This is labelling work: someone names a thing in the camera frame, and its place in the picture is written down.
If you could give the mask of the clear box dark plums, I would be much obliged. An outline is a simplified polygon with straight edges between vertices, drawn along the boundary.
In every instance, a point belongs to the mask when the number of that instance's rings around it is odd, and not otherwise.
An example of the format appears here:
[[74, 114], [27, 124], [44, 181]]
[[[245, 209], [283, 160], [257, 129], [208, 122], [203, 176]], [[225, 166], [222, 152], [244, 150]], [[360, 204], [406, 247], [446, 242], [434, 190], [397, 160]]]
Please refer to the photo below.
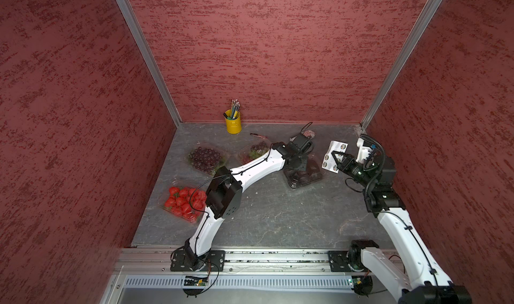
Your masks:
[[282, 172], [292, 189], [309, 186], [323, 179], [320, 163], [314, 157], [308, 159], [305, 171], [283, 170]]

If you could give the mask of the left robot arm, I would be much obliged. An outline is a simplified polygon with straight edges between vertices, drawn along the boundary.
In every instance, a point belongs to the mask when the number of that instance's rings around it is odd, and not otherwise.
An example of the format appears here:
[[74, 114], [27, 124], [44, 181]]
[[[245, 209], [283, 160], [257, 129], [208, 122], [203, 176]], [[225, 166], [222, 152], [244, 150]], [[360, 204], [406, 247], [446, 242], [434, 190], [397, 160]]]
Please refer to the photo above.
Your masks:
[[221, 167], [206, 190], [206, 206], [200, 224], [183, 246], [186, 265], [198, 271], [207, 264], [207, 254], [226, 217], [240, 207], [242, 194], [262, 178], [283, 169], [304, 171], [314, 144], [302, 133], [288, 143], [270, 145], [268, 152], [240, 167]]

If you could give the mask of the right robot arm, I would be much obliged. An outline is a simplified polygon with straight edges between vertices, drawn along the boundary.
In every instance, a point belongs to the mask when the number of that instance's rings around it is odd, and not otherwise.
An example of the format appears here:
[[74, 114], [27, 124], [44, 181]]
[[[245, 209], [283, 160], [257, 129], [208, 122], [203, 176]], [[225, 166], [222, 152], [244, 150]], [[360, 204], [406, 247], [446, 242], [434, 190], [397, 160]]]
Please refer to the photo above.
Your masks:
[[335, 162], [332, 170], [343, 172], [362, 186], [367, 211], [388, 233], [404, 269], [397, 268], [373, 241], [352, 242], [349, 266], [375, 274], [398, 303], [471, 303], [467, 289], [454, 284], [431, 255], [394, 191], [394, 161], [379, 149], [361, 160], [340, 151], [329, 156]]

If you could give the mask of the printed drink can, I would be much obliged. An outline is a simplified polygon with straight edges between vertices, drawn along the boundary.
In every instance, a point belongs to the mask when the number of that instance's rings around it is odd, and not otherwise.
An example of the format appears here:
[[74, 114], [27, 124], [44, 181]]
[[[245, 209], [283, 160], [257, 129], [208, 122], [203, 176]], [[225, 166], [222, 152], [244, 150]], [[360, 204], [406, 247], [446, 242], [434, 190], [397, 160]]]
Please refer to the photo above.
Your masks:
[[302, 135], [307, 137], [308, 139], [314, 139], [315, 138], [315, 132], [312, 130], [305, 130], [302, 132]]

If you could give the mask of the red utility knife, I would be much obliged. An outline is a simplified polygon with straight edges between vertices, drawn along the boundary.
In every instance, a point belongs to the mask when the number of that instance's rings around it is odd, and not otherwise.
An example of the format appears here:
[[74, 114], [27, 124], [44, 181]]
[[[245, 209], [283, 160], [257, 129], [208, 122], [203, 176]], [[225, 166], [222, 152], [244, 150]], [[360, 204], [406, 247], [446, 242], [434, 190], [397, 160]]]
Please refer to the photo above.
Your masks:
[[250, 135], [253, 137], [257, 137], [259, 139], [269, 140], [269, 138], [267, 136], [259, 135], [258, 133], [250, 133]]

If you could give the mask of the yellow metal pencil bucket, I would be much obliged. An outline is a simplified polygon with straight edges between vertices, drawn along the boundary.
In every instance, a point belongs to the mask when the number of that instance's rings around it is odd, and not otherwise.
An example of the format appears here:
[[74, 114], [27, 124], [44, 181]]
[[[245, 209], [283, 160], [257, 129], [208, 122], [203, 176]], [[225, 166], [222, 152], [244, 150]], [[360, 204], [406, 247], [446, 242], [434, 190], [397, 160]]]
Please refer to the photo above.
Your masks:
[[232, 111], [227, 110], [224, 113], [226, 130], [229, 134], [236, 135], [242, 131], [241, 116], [239, 111], [234, 112], [235, 115], [232, 117]]

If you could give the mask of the pencils in bucket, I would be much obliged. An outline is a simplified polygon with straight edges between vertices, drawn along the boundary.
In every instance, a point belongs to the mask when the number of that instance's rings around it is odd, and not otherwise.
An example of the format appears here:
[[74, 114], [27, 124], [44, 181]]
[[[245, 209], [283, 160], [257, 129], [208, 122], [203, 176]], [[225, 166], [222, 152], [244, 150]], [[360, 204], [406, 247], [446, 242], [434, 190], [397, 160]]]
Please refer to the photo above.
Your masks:
[[228, 111], [223, 113], [223, 116], [226, 120], [236, 120], [239, 117], [239, 109], [240, 109], [240, 102], [238, 99], [233, 99], [231, 101], [231, 107]]

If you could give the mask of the clear box dark grapes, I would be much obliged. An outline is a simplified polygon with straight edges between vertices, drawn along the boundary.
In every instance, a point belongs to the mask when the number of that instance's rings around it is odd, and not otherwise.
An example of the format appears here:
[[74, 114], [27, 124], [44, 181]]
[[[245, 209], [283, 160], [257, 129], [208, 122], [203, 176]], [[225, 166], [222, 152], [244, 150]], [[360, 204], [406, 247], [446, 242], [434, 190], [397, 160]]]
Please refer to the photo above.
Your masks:
[[219, 168], [225, 166], [228, 157], [220, 149], [198, 145], [187, 154], [186, 160], [194, 169], [207, 175], [214, 175]]

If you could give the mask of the clear box strawberries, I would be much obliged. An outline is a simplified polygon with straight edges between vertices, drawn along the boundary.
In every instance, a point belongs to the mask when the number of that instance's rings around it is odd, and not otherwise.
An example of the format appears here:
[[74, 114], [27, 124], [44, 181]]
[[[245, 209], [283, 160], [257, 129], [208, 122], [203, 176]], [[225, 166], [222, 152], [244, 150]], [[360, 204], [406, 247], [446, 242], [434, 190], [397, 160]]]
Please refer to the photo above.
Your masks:
[[203, 214], [207, 194], [192, 187], [172, 186], [159, 200], [159, 206], [166, 212], [194, 223]]

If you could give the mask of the right circuit board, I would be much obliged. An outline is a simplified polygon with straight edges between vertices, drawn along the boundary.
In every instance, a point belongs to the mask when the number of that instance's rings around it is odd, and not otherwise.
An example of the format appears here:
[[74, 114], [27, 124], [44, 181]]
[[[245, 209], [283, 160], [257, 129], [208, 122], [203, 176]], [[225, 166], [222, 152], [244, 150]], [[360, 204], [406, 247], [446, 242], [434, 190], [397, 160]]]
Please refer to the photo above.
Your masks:
[[352, 276], [352, 290], [359, 296], [368, 296], [373, 291], [372, 276]]

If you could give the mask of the circuit board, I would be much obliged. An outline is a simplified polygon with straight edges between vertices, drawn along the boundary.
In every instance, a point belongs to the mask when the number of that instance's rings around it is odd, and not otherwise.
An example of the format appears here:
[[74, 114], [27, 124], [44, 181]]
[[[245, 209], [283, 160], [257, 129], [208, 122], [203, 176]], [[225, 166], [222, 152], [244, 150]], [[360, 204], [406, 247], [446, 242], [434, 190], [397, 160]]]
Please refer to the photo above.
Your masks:
[[368, 296], [373, 291], [372, 276], [352, 276], [352, 290], [359, 296]]
[[197, 297], [207, 290], [209, 286], [209, 277], [195, 277], [187, 275], [183, 280], [182, 291], [188, 297]]

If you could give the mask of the left circuit board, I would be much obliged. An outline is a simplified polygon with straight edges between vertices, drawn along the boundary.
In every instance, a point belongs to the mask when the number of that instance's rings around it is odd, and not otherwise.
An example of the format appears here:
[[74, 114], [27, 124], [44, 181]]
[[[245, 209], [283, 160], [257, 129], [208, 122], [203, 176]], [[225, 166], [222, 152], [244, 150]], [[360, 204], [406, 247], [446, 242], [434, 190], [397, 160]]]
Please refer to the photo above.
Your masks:
[[197, 297], [207, 290], [209, 286], [209, 277], [195, 277], [187, 275], [183, 280], [182, 291], [188, 297]]

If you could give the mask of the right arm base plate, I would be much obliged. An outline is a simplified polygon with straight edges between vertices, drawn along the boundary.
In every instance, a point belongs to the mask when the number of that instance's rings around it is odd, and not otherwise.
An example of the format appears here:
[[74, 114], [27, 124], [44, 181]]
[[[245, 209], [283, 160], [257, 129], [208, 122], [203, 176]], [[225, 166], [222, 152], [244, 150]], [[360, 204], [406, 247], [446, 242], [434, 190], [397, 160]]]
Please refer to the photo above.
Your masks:
[[327, 252], [328, 262], [332, 273], [362, 273], [368, 270], [361, 262], [361, 253], [357, 250], [330, 250]]

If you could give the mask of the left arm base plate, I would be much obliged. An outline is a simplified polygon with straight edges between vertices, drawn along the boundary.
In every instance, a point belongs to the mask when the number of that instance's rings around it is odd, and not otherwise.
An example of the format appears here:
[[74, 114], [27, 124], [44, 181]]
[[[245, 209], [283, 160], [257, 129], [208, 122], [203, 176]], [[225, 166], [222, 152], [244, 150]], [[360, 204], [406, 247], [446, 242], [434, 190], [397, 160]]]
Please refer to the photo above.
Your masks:
[[178, 249], [171, 253], [169, 270], [171, 272], [222, 272], [225, 258], [224, 250], [211, 250], [197, 258], [190, 257], [183, 249]]

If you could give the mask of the aluminium front rail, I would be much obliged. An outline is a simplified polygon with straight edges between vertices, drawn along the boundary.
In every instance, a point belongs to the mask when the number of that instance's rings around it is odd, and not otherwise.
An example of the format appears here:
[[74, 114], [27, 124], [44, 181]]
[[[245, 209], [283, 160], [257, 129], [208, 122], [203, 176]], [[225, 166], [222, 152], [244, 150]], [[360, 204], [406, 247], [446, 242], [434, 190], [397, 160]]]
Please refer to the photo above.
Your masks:
[[[321, 249], [225, 249], [226, 274], [283, 274], [283, 275], [363, 275], [362, 273], [332, 273], [327, 252]], [[125, 274], [206, 275], [206, 272], [171, 272], [170, 256], [173, 249], [137, 247], [124, 249], [114, 272]]]

